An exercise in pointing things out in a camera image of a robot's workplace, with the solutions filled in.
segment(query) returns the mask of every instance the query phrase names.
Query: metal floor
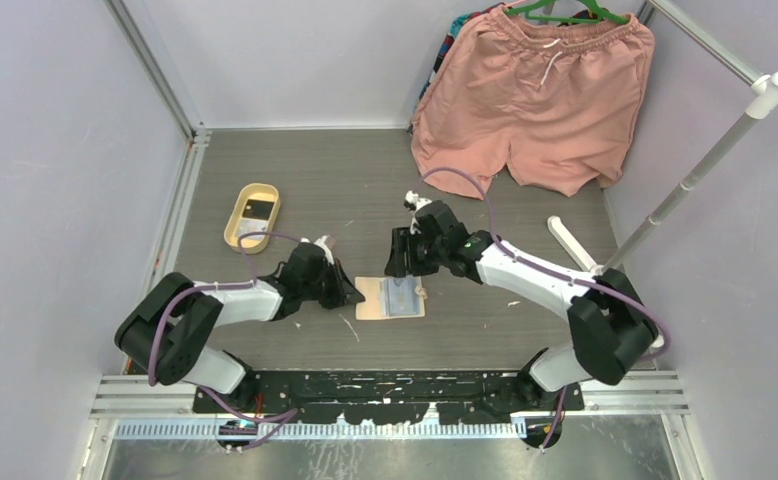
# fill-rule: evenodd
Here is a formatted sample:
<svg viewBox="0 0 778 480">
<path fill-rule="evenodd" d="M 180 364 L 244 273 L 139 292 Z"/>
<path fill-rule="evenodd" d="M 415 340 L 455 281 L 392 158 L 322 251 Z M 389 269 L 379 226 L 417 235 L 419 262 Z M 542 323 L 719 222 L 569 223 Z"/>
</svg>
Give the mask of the metal floor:
<svg viewBox="0 0 778 480">
<path fill-rule="evenodd" d="M 391 229 L 409 225 L 404 193 L 418 178 L 410 137 L 402 130 L 215 132 L 203 158 L 176 270 L 198 281 L 249 278 L 244 260 L 222 235 L 239 191 L 259 182 L 280 190 L 275 231 L 310 239 L 331 234 L 337 239 L 334 253 L 352 279 L 382 276 Z M 427 186 L 421 192 L 446 200 L 470 231 L 488 229 L 483 202 Z M 562 217 L 597 261 L 615 251 L 604 198 L 595 183 L 566 198 L 520 187 L 504 170 L 490 194 L 498 233 L 531 254 L 575 267 L 548 233 L 550 215 Z M 272 239 L 255 257 L 260 273 L 286 260 L 292 246 Z M 353 306 L 324 311 L 305 304 L 298 314 L 278 322 L 218 328 L 211 345 L 260 369 L 517 369 L 540 349 L 569 338 L 564 321 L 505 290 L 447 271 L 425 277 L 424 286 L 424 318 L 356 321 Z M 514 301 L 521 303 L 508 306 Z"/>
<path fill-rule="evenodd" d="M 105 480 L 676 480 L 659 418 L 572 417 L 536 458 L 518 438 L 270 442 L 225 456 L 215 442 L 117 441 Z"/>
</svg>

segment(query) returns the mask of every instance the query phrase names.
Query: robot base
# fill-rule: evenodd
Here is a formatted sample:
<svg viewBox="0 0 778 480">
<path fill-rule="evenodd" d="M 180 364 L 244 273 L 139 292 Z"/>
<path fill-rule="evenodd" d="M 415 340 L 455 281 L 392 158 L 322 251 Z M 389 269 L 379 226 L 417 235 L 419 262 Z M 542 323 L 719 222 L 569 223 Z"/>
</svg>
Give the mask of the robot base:
<svg viewBox="0 0 778 480">
<path fill-rule="evenodd" d="M 522 395 L 519 372 L 505 371 L 262 371 L 254 372 L 261 411 L 292 408 L 293 421 L 359 425 L 418 423 L 433 407 L 442 425 L 509 423 L 520 411 L 552 411 L 556 395 L 531 400 Z M 564 410 L 583 410 L 580 385 L 567 389 Z M 252 414 L 256 406 L 238 409 Z M 195 413 L 223 413 L 208 396 L 195 396 Z"/>
</svg>

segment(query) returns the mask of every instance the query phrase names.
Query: lavender wall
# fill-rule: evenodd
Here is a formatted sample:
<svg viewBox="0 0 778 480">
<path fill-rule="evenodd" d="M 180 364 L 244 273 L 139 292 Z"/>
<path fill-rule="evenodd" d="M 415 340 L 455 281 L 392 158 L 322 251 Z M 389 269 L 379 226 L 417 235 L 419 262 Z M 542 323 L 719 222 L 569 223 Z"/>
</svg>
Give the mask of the lavender wall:
<svg viewBox="0 0 778 480">
<path fill-rule="evenodd" d="M 188 110 L 208 127 L 266 128 L 406 126 L 448 25 L 497 2 L 128 3 Z M 565 16 L 581 9 L 556 6 Z"/>
<path fill-rule="evenodd" d="M 104 2 L 0 2 L 0 479 L 79 467 L 185 147 Z"/>
<path fill-rule="evenodd" d="M 681 0 L 757 67 L 778 70 L 778 0 Z M 741 114 L 747 87 L 665 18 L 621 183 L 620 240 Z M 778 478 L 778 109 L 755 127 L 626 265 L 667 320 L 716 478 Z"/>
</svg>

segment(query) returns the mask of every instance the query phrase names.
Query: gray floor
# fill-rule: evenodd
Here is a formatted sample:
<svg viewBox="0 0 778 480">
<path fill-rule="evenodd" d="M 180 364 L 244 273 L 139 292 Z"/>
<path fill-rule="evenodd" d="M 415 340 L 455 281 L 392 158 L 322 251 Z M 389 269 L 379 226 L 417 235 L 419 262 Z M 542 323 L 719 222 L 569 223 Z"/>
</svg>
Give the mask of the gray floor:
<svg viewBox="0 0 778 480">
<path fill-rule="evenodd" d="M 276 231 L 311 239 L 329 233 L 351 278 L 381 276 L 391 229 L 410 220 L 401 205 L 418 180 L 409 145 L 401 130 L 216 132 L 203 159 L 177 270 L 199 281 L 248 278 L 246 264 L 222 233 L 242 187 L 261 182 L 280 190 Z M 482 202 L 430 187 L 421 192 L 447 200 L 469 230 L 487 228 Z M 607 260 L 615 250 L 603 195 L 594 183 L 566 198 L 519 187 L 504 170 L 490 193 L 498 232 L 533 255 L 574 267 L 548 233 L 549 215 L 562 217 L 596 260 Z M 290 242 L 273 239 L 256 256 L 260 272 L 272 271 L 291 249 Z M 447 271 L 426 277 L 424 286 L 429 294 L 424 318 L 358 322 L 352 306 L 324 311 L 305 305 L 278 322 L 218 328 L 211 345 L 262 369 L 515 369 L 538 350 L 569 338 L 564 321 L 510 292 Z M 507 306 L 517 300 L 521 303 Z"/>
</svg>

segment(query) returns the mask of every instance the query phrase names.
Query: white cable tray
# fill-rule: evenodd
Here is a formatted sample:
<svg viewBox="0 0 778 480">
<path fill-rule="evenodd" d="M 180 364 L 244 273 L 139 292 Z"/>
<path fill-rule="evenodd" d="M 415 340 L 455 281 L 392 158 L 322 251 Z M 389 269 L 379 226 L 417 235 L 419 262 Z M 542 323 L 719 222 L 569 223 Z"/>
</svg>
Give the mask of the white cable tray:
<svg viewBox="0 0 778 480">
<path fill-rule="evenodd" d="M 116 440 L 219 440 L 218 427 L 227 419 L 162 419 L 121 421 L 115 432 Z M 259 436 L 271 431 L 275 424 L 259 426 Z M 524 438 L 524 419 L 513 423 L 485 425 L 439 425 L 438 419 L 425 419 L 420 423 L 396 425 L 284 425 L 274 440 L 426 440 L 459 438 Z M 228 440 L 252 440 L 254 435 L 227 435 Z"/>
<path fill-rule="evenodd" d="M 274 425 L 262 424 L 259 434 L 265 435 Z M 284 425 L 277 432 L 281 440 L 423 440 L 450 438 L 516 438 L 524 437 L 524 420 L 516 423 L 484 425 L 439 425 L 438 420 L 396 425 Z"/>
</svg>

